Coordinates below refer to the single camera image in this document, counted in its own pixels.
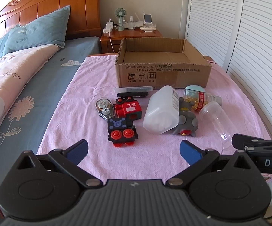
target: sunflower pattern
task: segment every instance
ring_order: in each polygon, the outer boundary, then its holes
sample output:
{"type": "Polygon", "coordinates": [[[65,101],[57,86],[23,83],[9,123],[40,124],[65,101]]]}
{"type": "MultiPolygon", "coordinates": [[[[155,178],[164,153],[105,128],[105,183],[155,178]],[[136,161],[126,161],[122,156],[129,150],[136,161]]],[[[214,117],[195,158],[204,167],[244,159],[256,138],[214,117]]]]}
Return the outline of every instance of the sunflower pattern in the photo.
{"type": "Polygon", "coordinates": [[[16,121],[19,121],[21,117],[25,117],[26,114],[30,112],[30,110],[33,108],[33,104],[34,104],[33,100],[34,98],[31,98],[31,96],[27,96],[14,104],[14,107],[11,109],[8,116],[10,120],[8,130],[6,133],[0,133],[0,138],[3,138],[0,145],[2,145],[5,137],[18,134],[22,130],[22,128],[20,127],[13,128],[11,130],[9,129],[10,129],[11,123],[13,122],[15,118],[16,118],[16,121]]]}

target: gray toy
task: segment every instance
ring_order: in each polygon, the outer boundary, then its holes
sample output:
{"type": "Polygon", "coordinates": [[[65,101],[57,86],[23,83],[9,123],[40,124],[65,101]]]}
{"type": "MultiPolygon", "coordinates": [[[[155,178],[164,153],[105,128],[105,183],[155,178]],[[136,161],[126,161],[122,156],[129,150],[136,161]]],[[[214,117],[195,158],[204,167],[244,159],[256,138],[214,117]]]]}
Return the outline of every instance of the gray toy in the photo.
{"type": "Polygon", "coordinates": [[[179,124],[172,128],[173,134],[196,136],[199,127],[196,115],[191,112],[193,106],[194,102],[186,102],[183,97],[179,98],[179,124]]]}

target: wooden nightstand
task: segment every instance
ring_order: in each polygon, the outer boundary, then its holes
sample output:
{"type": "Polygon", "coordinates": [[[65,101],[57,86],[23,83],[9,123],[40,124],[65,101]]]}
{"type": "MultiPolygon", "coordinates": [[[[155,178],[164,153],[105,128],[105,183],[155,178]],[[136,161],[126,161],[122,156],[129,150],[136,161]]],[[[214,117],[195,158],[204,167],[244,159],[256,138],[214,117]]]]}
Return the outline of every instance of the wooden nightstand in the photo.
{"type": "MultiPolygon", "coordinates": [[[[112,45],[114,51],[118,53],[121,40],[123,38],[129,37],[162,37],[161,33],[158,30],[153,32],[144,32],[140,30],[139,27],[136,27],[134,30],[125,29],[123,31],[114,30],[110,32],[112,45]]],[[[112,46],[110,43],[109,33],[103,33],[100,38],[102,53],[112,53],[112,46]]]]}

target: closet door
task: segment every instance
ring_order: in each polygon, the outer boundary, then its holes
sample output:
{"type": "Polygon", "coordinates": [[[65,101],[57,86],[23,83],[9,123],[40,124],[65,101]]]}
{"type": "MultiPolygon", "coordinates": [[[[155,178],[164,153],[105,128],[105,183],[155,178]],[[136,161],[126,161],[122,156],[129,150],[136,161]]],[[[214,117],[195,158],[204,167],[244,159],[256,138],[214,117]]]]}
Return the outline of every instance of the closet door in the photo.
{"type": "Polygon", "coordinates": [[[203,55],[223,65],[237,0],[191,0],[187,40],[203,55]]]}
{"type": "Polygon", "coordinates": [[[272,133],[272,0],[244,0],[228,73],[272,133]]]}

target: green fan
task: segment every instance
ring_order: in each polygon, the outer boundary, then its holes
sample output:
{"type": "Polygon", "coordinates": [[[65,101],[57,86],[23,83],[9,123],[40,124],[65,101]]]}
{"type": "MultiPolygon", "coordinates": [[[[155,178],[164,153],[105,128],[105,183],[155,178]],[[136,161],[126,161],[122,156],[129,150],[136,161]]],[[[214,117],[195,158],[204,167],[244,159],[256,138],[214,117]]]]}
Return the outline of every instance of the green fan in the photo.
{"type": "Polygon", "coordinates": [[[124,27],[123,27],[123,18],[126,16],[126,11],[124,8],[117,8],[115,10],[115,16],[119,19],[119,23],[118,23],[118,30],[119,31],[123,31],[124,27]]]}

